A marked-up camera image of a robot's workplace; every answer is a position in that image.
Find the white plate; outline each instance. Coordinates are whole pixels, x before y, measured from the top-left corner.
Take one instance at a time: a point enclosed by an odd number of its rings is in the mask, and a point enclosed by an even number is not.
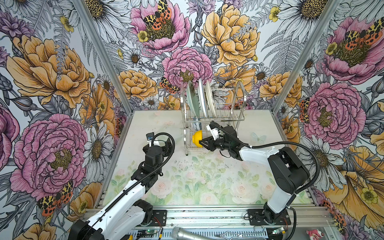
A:
[[[199,93],[201,110],[203,111],[204,117],[207,118],[208,117],[207,102],[205,101],[203,83],[201,79],[199,79],[199,86],[197,87],[197,92]]]
[[[199,118],[200,117],[199,101],[197,100],[195,88],[193,87],[192,81],[188,81],[187,99],[188,99],[189,109],[192,111],[193,114],[195,114],[197,118]]]
[[[214,104],[214,98],[212,96],[211,86],[209,85],[209,83],[205,84],[205,95],[207,96],[207,102],[208,102],[209,109],[211,110],[212,115],[215,118],[215,117],[217,117],[216,108],[215,108],[215,104]]]

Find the yellow bowl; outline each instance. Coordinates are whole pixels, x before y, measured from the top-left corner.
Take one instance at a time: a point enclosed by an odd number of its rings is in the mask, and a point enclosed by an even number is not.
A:
[[[203,147],[199,141],[203,139],[203,132],[200,130],[200,131],[197,131],[195,132],[195,134],[193,134],[192,136],[192,142],[197,146],[197,147]]]

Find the floral tablecloth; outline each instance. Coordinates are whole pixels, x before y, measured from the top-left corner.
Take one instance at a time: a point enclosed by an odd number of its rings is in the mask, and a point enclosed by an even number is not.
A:
[[[276,182],[269,166],[225,158],[219,151],[196,150],[186,156],[182,130],[180,111],[136,111],[104,204],[123,189],[143,161],[142,147],[149,132],[167,132],[176,141],[175,153],[163,167],[164,175],[143,197],[152,205],[264,204],[271,197]],[[239,138],[254,146],[282,140],[267,110],[246,111]],[[310,202],[305,192],[294,201]]]

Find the metal wire rack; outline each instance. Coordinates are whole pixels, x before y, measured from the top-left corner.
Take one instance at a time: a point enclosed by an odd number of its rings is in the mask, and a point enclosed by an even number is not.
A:
[[[184,149],[186,155],[188,155],[189,150],[204,149],[197,147],[192,142],[192,136],[197,131],[191,127],[192,124],[197,125],[202,130],[202,138],[204,139],[211,136],[211,133],[205,128],[211,121],[215,121],[222,126],[233,126],[237,131],[240,121],[245,119],[244,110],[247,104],[247,91],[241,81],[237,82],[235,88],[212,88],[212,95],[216,108],[216,117],[212,116],[212,112],[209,109],[208,117],[197,118],[188,106],[189,103],[186,101],[185,89],[181,89],[180,103],[184,124]],[[231,103],[228,103],[228,98],[233,98]],[[199,111],[200,116],[204,116],[201,107]]]

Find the microphone head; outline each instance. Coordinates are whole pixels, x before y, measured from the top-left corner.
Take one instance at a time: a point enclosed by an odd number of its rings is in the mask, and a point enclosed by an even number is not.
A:
[[[180,231],[180,228],[179,227],[174,227],[173,230],[172,230],[172,233],[171,233],[171,238],[173,239],[177,239],[178,235],[179,235],[179,231]]]

